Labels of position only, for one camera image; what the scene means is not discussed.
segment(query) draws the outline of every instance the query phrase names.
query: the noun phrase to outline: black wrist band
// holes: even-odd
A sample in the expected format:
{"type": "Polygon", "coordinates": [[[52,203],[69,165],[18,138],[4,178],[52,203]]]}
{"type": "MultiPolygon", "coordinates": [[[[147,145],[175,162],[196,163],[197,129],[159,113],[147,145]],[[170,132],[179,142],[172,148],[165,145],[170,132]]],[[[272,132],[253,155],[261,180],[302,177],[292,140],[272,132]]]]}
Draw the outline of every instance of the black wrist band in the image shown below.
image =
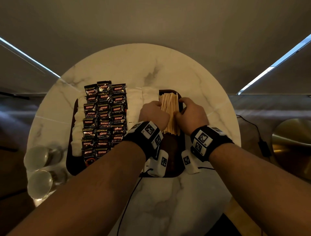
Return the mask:
{"type": "Polygon", "coordinates": [[[134,125],[124,136],[123,141],[136,143],[145,153],[147,161],[150,157],[155,157],[162,139],[160,129],[152,121],[145,121],[134,125]]]}
{"type": "Polygon", "coordinates": [[[202,162],[208,161],[210,154],[220,145],[233,141],[220,129],[202,126],[194,130],[190,136],[191,152],[202,162]]]}

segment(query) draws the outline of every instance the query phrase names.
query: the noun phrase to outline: round table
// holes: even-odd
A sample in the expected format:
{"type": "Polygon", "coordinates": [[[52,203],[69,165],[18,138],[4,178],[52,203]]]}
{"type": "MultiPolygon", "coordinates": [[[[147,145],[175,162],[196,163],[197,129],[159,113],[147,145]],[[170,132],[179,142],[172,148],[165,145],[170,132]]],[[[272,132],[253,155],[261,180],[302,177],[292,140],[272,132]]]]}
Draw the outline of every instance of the round table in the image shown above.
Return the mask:
{"type": "MultiPolygon", "coordinates": [[[[126,83],[127,87],[173,89],[182,97],[190,97],[204,107],[210,124],[225,131],[241,146],[232,104],[206,69],[173,49],[127,44],[88,56],[52,86],[36,113],[27,148],[37,144],[60,147],[66,157],[74,103],[85,96],[85,85],[102,80],[126,83]]],[[[186,136],[186,148],[190,146],[190,138],[186,136]]],[[[57,167],[49,168],[65,168],[65,159],[57,167]]],[[[209,162],[202,166],[211,167],[209,162]]],[[[219,219],[230,198],[228,189],[213,170],[203,169],[195,175],[184,171],[176,178],[144,178],[127,208],[120,235],[203,235],[219,219]]],[[[117,227],[118,222],[110,235],[116,235],[117,227]]]]}

